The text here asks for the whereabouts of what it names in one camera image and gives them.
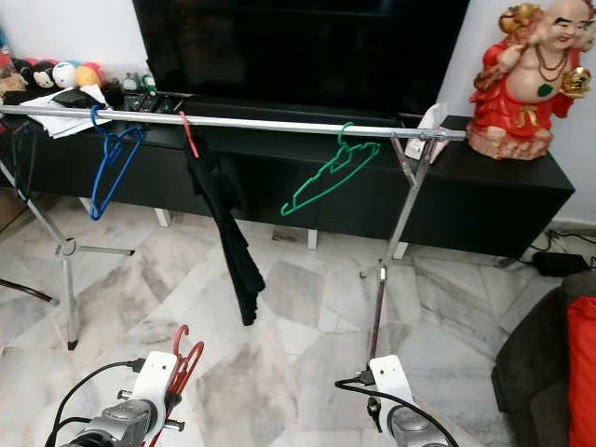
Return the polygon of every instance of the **white paper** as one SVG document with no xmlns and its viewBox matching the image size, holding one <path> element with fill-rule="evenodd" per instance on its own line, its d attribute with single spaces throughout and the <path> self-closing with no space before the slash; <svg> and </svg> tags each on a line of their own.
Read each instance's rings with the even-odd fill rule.
<svg viewBox="0 0 596 447">
<path fill-rule="evenodd" d="M 424 117 L 422 118 L 422 121 L 420 121 L 418 128 L 441 129 L 440 125 L 447 117 L 447 114 L 447 104 L 445 102 L 438 102 L 427 110 Z M 430 159 L 430 163 L 435 162 L 437 156 L 441 153 L 441 151 L 445 148 L 445 146 L 448 143 L 448 141 L 445 141 L 439 142 L 437 144 L 435 153 Z M 409 158 L 413 158 L 414 160 L 419 160 L 422 156 L 422 149 L 424 148 L 424 145 L 425 142 L 418 140 L 417 138 L 411 138 L 410 140 L 408 140 L 408 144 L 406 145 L 406 156 Z"/>
<path fill-rule="evenodd" d="M 65 88 L 57 93 L 51 95 L 42 96 L 41 98 L 35 98 L 34 100 L 22 102 L 20 105 L 29 105 L 34 107 L 51 107 L 57 109 L 66 109 L 63 105 L 58 104 L 52 99 L 61 94 L 63 91 L 70 90 L 72 88 Z M 81 91 L 91 95 L 95 100 L 106 104 L 106 100 L 97 84 L 92 86 L 81 87 Z M 89 109 L 89 118 L 68 118 L 63 116 L 46 116 L 46 115 L 29 115 L 35 121 L 41 123 L 44 129 L 47 131 L 50 137 L 60 138 L 68 135 L 73 135 L 81 130 L 85 130 L 93 127 L 91 122 L 91 112 Z M 104 124 L 110 121 L 109 119 L 98 119 L 98 124 Z"/>
</svg>

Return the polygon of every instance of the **white wall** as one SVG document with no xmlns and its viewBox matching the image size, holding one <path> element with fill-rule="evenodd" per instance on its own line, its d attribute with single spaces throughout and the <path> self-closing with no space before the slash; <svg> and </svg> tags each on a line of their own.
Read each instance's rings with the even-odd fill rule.
<svg viewBox="0 0 596 447">
<path fill-rule="evenodd" d="M 97 61 L 112 75 L 146 70 L 131 0 L 0 0 L 0 28 L 19 58 Z"/>
<path fill-rule="evenodd" d="M 453 115 L 472 116 L 467 101 L 472 82 L 482 67 L 482 55 L 504 35 L 498 28 L 499 16 L 515 0 L 470 0 L 466 19 L 457 40 L 449 69 L 439 93 L 440 101 L 449 103 Z M 549 0 L 532 3 L 547 6 Z M 596 72 L 596 48 L 582 56 L 582 65 Z M 555 139 L 550 151 L 561 165 L 576 192 L 557 215 L 557 221 L 596 225 L 596 82 L 585 100 L 578 100 L 567 119 L 553 119 Z"/>
<path fill-rule="evenodd" d="M 547 5 L 549 0 L 534 0 Z M 522 0 L 470 0 L 440 91 L 454 115 L 472 115 L 467 102 L 484 50 L 503 37 L 497 19 Z M 0 27 L 18 57 L 100 61 L 108 72 L 143 71 L 147 58 L 131 0 L 0 0 Z M 583 65 L 596 73 L 596 49 Z M 554 119 L 552 154 L 577 191 L 558 219 L 596 224 L 596 85 L 570 118 Z"/>
</svg>

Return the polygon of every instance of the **blue hanger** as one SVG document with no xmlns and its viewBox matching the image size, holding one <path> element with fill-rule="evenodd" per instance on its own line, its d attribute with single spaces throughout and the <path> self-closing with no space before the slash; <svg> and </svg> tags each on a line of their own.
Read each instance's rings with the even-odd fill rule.
<svg viewBox="0 0 596 447">
<path fill-rule="evenodd" d="M 145 132 L 140 127 L 134 127 L 124 130 L 120 133 L 120 135 L 116 135 L 113 132 L 108 132 L 105 128 L 99 126 L 96 121 L 96 114 L 97 111 L 100 110 L 101 107 L 99 105 L 94 105 L 91 107 L 91 122 L 93 123 L 93 127 L 97 130 L 100 134 L 103 135 L 103 159 L 100 164 L 100 168 L 97 170 L 97 174 L 95 175 L 95 181 L 93 182 L 93 192 L 91 193 L 91 207 L 89 208 L 89 217 L 94 221 L 99 221 L 99 219 L 103 216 L 106 208 L 112 200 L 112 196 L 114 195 L 115 190 L 120 185 L 124 174 L 126 173 L 127 169 L 132 162 L 132 158 L 134 158 L 137 150 L 142 144 L 142 140 L 144 139 Z M 108 192 L 103 203 L 100 204 L 99 199 L 97 198 L 98 190 L 100 189 L 100 183 L 102 182 L 103 172 L 105 171 L 106 166 L 113 166 L 120 155 L 122 154 L 122 140 L 124 137 L 129 135 L 130 133 L 136 134 L 137 141 L 134 144 L 134 147 L 130 151 L 129 157 L 127 161 L 124 162 L 124 166 L 118 173 L 117 177 L 112 183 L 112 187 Z"/>
<path fill-rule="evenodd" d="M 309 205 L 310 203 L 312 203 L 316 200 L 319 200 L 320 198 L 333 192 L 334 190 L 339 188 L 342 184 L 344 184 L 345 182 L 350 180 L 352 177 L 354 177 L 354 175 L 356 175 L 356 173 L 358 171 L 360 171 L 362 168 L 364 168 L 366 165 L 368 165 L 369 162 L 373 158 L 375 158 L 379 154 L 379 152 L 381 152 L 381 144 L 378 142 L 366 142 L 363 144 L 356 144 L 355 146 L 350 146 L 346 142 L 344 142 L 343 137 L 344 137 L 345 128 L 347 128 L 349 126 L 353 126 L 353 125 L 354 125 L 354 123 L 345 123 L 344 124 L 344 127 L 339 132 L 339 135 L 337 135 L 337 143 L 339 144 L 339 150 L 337 151 L 335 156 L 331 160 L 329 160 L 327 163 L 325 163 L 323 165 L 323 167 L 318 170 L 318 172 L 315 176 L 308 179 L 306 182 L 303 183 L 303 185 L 300 188 L 298 188 L 298 190 L 292 196 L 291 205 L 289 203 L 285 203 L 283 205 L 283 207 L 281 207 L 281 211 L 279 212 L 279 214 L 281 214 L 284 217 L 288 216 L 288 215 L 292 214 L 293 212 L 299 210 L 300 208 L 303 208 L 306 205 Z M 302 203 L 297 203 L 298 196 L 301 195 L 303 193 L 303 191 L 310 184 L 318 181 L 318 179 L 320 179 L 320 176 L 326 170 L 328 170 L 330 174 L 336 174 L 337 172 L 343 170 L 346 166 L 348 166 L 352 161 L 355 151 L 369 151 L 369 156 L 364 161 L 362 161 L 362 163 L 360 163 L 358 166 L 353 168 L 352 171 L 349 174 L 347 174 L 338 183 L 327 188 L 325 191 L 322 191 L 321 193 L 317 194 L 316 196 L 310 197 L 308 200 L 306 200 Z"/>
</svg>

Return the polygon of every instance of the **red cushion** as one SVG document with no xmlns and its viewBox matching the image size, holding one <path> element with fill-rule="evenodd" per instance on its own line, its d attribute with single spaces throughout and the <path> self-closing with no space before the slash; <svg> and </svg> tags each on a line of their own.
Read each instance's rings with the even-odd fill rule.
<svg viewBox="0 0 596 447">
<path fill-rule="evenodd" d="M 567 311 L 571 375 L 571 447 L 596 446 L 596 297 L 578 298 Z"/>
</svg>

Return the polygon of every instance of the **clothes drying rack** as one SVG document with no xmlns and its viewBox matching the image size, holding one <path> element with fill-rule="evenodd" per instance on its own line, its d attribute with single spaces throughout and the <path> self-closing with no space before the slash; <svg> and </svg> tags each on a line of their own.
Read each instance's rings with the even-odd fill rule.
<svg viewBox="0 0 596 447">
<path fill-rule="evenodd" d="M 47 107 L 29 107 L 21 105 L 0 105 L 0 114 L 8 115 L 51 115 L 73 118 L 90 117 L 90 110 L 87 109 L 67 109 L 67 108 L 47 108 Z M 176 126 L 183 125 L 183 119 L 178 115 L 161 115 L 141 112 L 119 112 L 113 110 L 101 110 L 97 113 L 100 119 L 112 119 L 117 121 L 132 121 L 137 123 L 156 123 L 170 124 Z M 319 133 L 319 134 L 338 134 L 343 126 L 320 124 L 320 123 L 298 123 L 291 121 L 265 121 L 254 119 L 236 119 L 220 118 L 210 116 L 188 116 L 188 122 L 193 126 L 225 127 L 253 130 L 273 130 L 283 132 L 298 133 Z M 410 189 L 402 206 L 400 217 L 395 226 L 395 230 L 388 241 L 387 250 L 378 264 L 372 267 L 377 274 L 377 289 L 374 309 L 374 321 L 369 342 L 369 357 L 375 357 L 379 326 L 381 321 L 381 311 L 386 291 L 387 266 L 393 259 L 398 244 L 400 243 L 403 230 L 408 223 L 413 206 L 422 188 L 427 176 L 430 160 L 437 148 L 437 143 L 442 141 L 463 141 L 466 133 L 463 130 L 448 129 L 403 129 L 403 128 L 384 128 L 369 126 L 350 126 L 344 130 L 345 136 L 388 138 L 395 150 Z M 417 138 L 425 142 L 420 161 L 417 167 L 412 170 L 410 162 L 406 159 L 403 148 L 400 144 L 400 138 Z M 10 174 L 7 167 L 0 160 L 0 170 L 7 177 L 13 187 L 17 188 L 14 177 Z M 73 290 L 73 273 L 71 259 L 77 251 L 91 251 L 112 254 L 132 254 L 134 251 L 121 249 L 105 249 L 99 247 L 77 246 L 74 239 L 67 239 L 58 227 L 48 218 L 48 216 L 35 204 L 30 198 L 26 201 L 27 206 L 33 212 L 35 217 L 47 228 L 54 240 L 58 243 L 56 250 L 57 256 L 62 262 L 64 289 L 68 302 L 68 348 L 74 349 L 78 341 L 78 316 L 75 306 L 75 294 Z M 365 278 L 368 272 L 362 272 L 360 276 Z"/>
</svg>

